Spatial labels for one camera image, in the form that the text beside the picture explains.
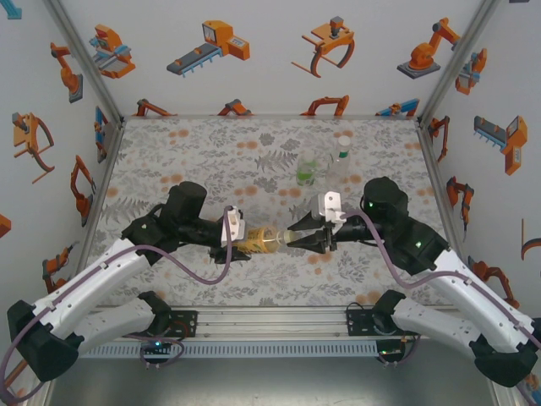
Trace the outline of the aluminium corner post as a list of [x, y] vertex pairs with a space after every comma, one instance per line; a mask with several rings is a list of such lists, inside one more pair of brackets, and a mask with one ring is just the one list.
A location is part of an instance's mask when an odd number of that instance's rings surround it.
[[77, 27], [68, 15], [61, 0], [42, 0], [42, 2], [64, 40], [67, 42], [68, 48], [77, 59], [83, 74], [90, 82], [105, 110], [109, 113], [109, 118], [116, 123], [118, 128], [121, 128], [124, 121], [123, 114], [117, 107], [117, 103], [114, 101], [111, 92], [107, 89], [101, 74], [93, 63], [90, 52], [83, 43]]
[[467, 57], [473, 51], [473, 46], [477, 43], [478, 38], [483, 33], [486, 25], [490, 22], [496, 9], [501, 3], [502, 0], [482, 0], [478, 5], [456, 46], [456, 50], [453, 52], [449, 63], [443, 70], [443, 74], [430, 94], [430, 97], [419, 116], [420, 127], [425, 128], [429, 125], [439, 105], [445, 98], [447, 91], [451, 88], [455, 78], [459, 75]]

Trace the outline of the thin aluminium wall rail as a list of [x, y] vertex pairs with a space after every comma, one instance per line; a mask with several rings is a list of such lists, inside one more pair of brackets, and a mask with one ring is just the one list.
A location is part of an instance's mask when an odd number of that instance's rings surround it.
[[375, 116], [374, 114], [346, 114], [342, 116], [333, 116], [329, 114], [315, 115], [315, 116], [303, 116], [300, 114], [255, 114], [248, 116], [237, 116], [237, 115], [211, 115], [211, 114], [179, 114], [172, 116], [125, 116], [124, 122], [130, 122], [135, 120], [201, 120], [201, 119], [226, 119], [226, 120], [256, 120], [256, 119], [268, 119], [268, 120], [293, 120], [293, 119], [302, 119], [302, 120], [341, 120], [341, 121], [352, 121], [352, 120], [379, 120], [379, 121], [413, 121], [416, 123], [420, 117], [417, 116]]

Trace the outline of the small clear bottle green label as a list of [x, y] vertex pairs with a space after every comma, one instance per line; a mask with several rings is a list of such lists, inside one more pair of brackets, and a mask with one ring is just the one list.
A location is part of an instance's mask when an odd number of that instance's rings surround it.
[[317, 172], [317, 160], [314, 162], [304, 162], [302, 154], [298, 158], [298, 166], [296, 171], [296, 180], [299, 186], [311, 186], [314, 184]]

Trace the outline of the controller board with green light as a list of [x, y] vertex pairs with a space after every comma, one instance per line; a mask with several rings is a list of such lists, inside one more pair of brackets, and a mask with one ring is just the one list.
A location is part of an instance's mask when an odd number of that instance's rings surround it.
[[402, 359], [406, 353], [406, 344], [400, 339], [378, 340], [377, 350], [384, 359]]
[[171, 353], [172, 344], [157, 339], [144, 341], [141, 350], [145, 355], [166, 355]]

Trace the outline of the clear tea bottle cream label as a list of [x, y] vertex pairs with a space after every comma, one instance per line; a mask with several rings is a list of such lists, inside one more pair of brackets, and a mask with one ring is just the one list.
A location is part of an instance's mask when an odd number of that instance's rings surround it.
[[325, 184], [329, 190], [337, 190], [347, 177], [350, 161], [350, 147], [348, 145], [338, 145], [331, 153], [325, 175]]

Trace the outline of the aluminium table side rail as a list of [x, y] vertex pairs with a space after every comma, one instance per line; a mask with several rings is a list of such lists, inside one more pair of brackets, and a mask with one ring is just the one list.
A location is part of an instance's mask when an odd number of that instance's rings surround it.
[[440, 173], [438, 162], [430, 142], [429, 133], [419, 123], [416, 123], [416, 129], [418, 132], [421, 150], [424, 155], [425, 165], [428, 170], [436, 203], [440, 212], [440, 218], [445, 230], [445, 235], [450, 246], [456, 251], [459, 258], [464, 260], [464, 247], [462, 242], [459, 240], [459, 235], [453, 221], [453, 211], [446, 193], [444, 179]]
[[107, 188], [110, 184], [112, 172], [117, 160], [117, 154], [119, 152], [120, 145], [122, 143], [122, 138], [125, 130], [125, 122], [120, 124], [120, 127], [113, 132], [113, 138], [111, 143], [111, 150], [107, 155], [107, 164], [105, 166], [104, 176], [101, 180], [101, 187], [98, 190], [96, 199], [94, 200], [94, 205], [92, 206], [92, 211], [90, 213], [90, 219], [87, 228], [87, 234], [85, 238], [85, 243], [81, 250], [81, 255], [88, 256], [91, 250], [93, 243], [94, 235], [96, 228], [101, 216], [101, 209], [106, 198]]

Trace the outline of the aluminium frame leg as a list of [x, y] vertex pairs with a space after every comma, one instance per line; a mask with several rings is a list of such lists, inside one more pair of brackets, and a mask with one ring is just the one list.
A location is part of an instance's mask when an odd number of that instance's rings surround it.
[[41, 389], [24, 403], [24, 406], [48, 406], [55, 384], [55, 381], [44, 383]]
[[515, 387], [503, 387], [492, 381], [488, 381], [488, 385], [494, 406], [530, 406]]

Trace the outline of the aluminium table end rail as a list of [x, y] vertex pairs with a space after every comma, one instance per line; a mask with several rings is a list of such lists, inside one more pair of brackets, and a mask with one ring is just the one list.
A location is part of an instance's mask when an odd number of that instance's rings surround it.
[[[199, 314], [195, 337], [184, 339], [243, 341], [348, 337], [346, 311], [355, 308], [360, 307], [199, 307], [171, 310], [195, 310]], [[83, 338], [83, 344], [96, 346], [127, 337], [131, 332], [141, 332], [150, 326], [156, 315], [169, 311], [153, 310], [136, 299], [130, 304], [101, 308], [87, 314], [69, 311], [67, 315], [61, 315], [60, 309], [55, 309], [43, 316], [41, 323], [55, 337], [64, 339], [74, 334]]]

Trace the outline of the orange juice bottle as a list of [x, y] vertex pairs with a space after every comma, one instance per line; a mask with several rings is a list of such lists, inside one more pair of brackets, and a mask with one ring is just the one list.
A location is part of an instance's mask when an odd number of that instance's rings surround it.
[[233, 243], [244, 254], [272, 254], [284, 244], [283, 232], [274, 226], [251, 228], [245, 239]]

